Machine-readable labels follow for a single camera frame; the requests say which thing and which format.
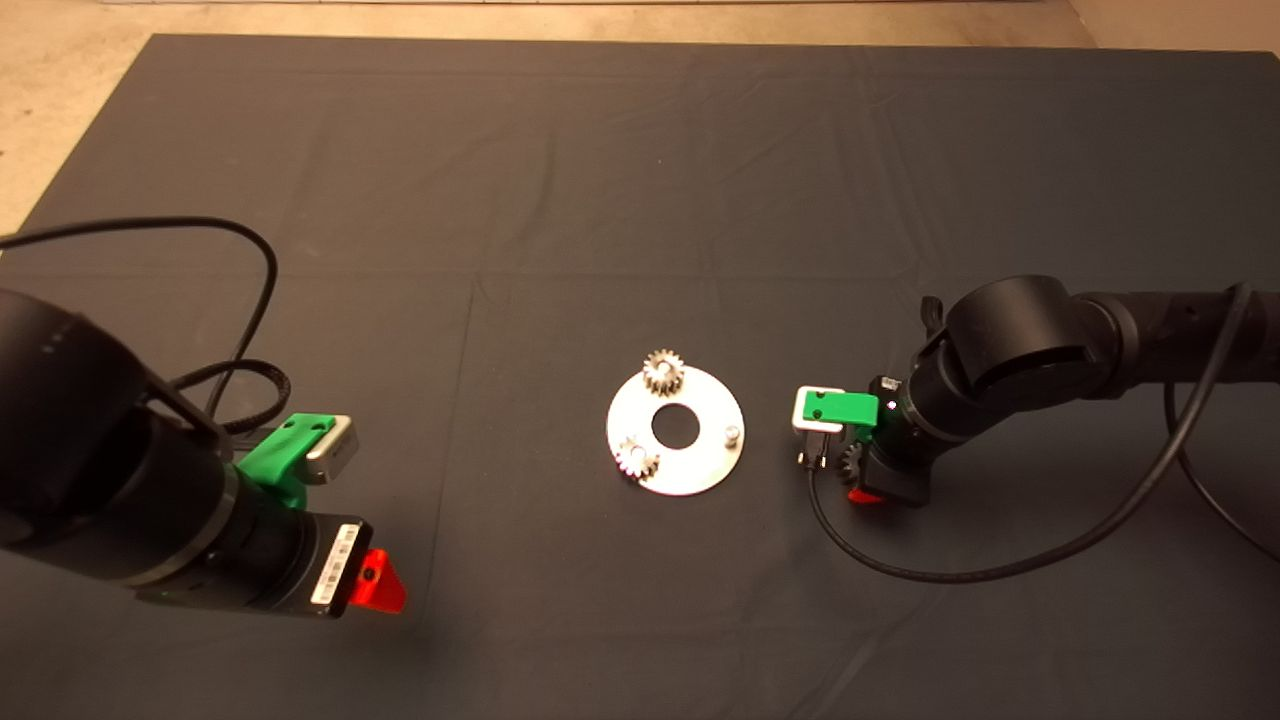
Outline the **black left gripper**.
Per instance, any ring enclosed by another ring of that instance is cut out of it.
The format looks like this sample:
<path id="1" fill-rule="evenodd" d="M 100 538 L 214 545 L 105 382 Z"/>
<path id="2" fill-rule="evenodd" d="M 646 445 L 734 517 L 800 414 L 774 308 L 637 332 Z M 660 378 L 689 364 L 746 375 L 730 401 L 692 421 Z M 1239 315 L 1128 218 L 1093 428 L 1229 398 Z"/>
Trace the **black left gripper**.
<path id="1" fill-rule="evenodd" d="M 404 610 L 407 591 L 390 555 L 371 548 L 370 521 L 355 515 L 303 512 L 302 529 L 300 556 L 284 585 L 283 614 L 337 620 L 348 606 L 384 614 Z"/>

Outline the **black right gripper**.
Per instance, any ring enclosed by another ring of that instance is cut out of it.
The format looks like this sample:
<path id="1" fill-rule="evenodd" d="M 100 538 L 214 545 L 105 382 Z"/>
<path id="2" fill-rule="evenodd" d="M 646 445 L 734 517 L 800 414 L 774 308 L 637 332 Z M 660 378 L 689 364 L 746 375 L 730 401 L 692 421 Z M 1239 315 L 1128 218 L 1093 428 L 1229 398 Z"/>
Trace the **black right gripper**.
<path id="1" fill-rule="evenodd" d="M 932 500 L 931 473 L 936 459 L 937 439 L 923 430 L 877 430 L 863 445 L 860 487 L 849 489 L 847 501 L 874 505 L 886 500 L 922 509 Z"/>

